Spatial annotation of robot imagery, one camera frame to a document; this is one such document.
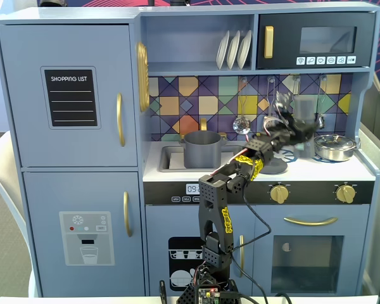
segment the toy kitchen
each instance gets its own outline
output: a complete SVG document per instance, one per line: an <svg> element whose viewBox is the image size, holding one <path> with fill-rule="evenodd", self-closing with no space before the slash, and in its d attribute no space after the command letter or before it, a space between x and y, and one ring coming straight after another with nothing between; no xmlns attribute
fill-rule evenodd
<svg viewBox="0 0 380 304"><path fill-rule="evenodd" d="M160 280L181 295L203 263L199 179L297 121L318 128L250 165L244 196L271 232L248 243L267 227L227 197L233 245L248 243L231 278L249 296L244 273L268 295L360 295L379 170L358 129L379 24L362 2L0 16L39 295L158 296Z"/></svg>

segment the microwave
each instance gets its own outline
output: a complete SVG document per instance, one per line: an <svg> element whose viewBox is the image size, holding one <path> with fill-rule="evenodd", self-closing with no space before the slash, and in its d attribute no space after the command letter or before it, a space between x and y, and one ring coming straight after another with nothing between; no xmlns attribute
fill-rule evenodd
<svg viewBox="0 0 380 304"><path fill-rule="evenodd" d="M376 13L259 16L257 69L368 67Z"/></svg>

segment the cooking pot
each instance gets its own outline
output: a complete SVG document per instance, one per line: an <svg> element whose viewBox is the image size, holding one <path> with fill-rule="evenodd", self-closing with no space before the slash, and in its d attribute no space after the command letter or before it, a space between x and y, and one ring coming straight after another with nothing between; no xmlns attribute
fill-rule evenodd
<svg viewBox="0 0 380 304"><path fill-rule="evenodd" d="M345 162L353 156L356 143L351 139L337 135L321 135L314 139L315 153L323 159Z"/></svg>
<svg viewBox="0 0 380 304"><path fill-rule="evenodd" d="M184 166L193 168L219 168L221 147L227 143L227 135L213 131L195 131L186 134L180 143L184 148Z"/></svg>

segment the white plate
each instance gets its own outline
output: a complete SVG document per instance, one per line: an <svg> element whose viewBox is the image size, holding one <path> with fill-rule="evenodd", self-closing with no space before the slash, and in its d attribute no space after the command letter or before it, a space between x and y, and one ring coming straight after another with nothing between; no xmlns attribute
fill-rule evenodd
<svg viewBox="0 0 380 304"><path fill-rule="evenodd" d="M237 62L240 69L243 68L246 61L246 57L248 57L251 40L252 40L252 31L249 30L245 38L242 40L241 46L239 47Z"/></svg>
<svg viewBox="0 0 380 304"><path fill-rule="evenodd" d="M232 66L234 65L235 58L236 58L236 52L238 51L238 45L239 45L239 36L241 35L240 31L237 31L235 34L235 37L231 41L231 44L229 45L228 55L227 55L227 64L228 68L232 69Z"/></svg>
<svg viewBox="0 0 380 304"><path fill-rule="evenodd" d="M217 59L215 60L215 62L217 62L218 69L221 69L222 63L224 62L225 54L227 52L228 40L229 31L227 31L224 38L222 38L220 47L218 48Z"/></svg>

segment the oven door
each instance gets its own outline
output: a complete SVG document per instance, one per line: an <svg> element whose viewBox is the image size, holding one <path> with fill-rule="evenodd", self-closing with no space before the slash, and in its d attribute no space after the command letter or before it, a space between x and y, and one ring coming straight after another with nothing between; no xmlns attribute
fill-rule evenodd
<svg viewBox="0 0 380 304"><path fill-rule="evenodd" d="M367 67L376 14L259 16L258 69Z"/></svg>
<svg viewBox="0 0 380 304"><path fill-rule="evenodd" d="M369 205L255 207L272 233L254 242L253 277L274 296L355 296ZM267 228L256 221L255 237ZM261 296L253 287L253 296Z"/></svg>

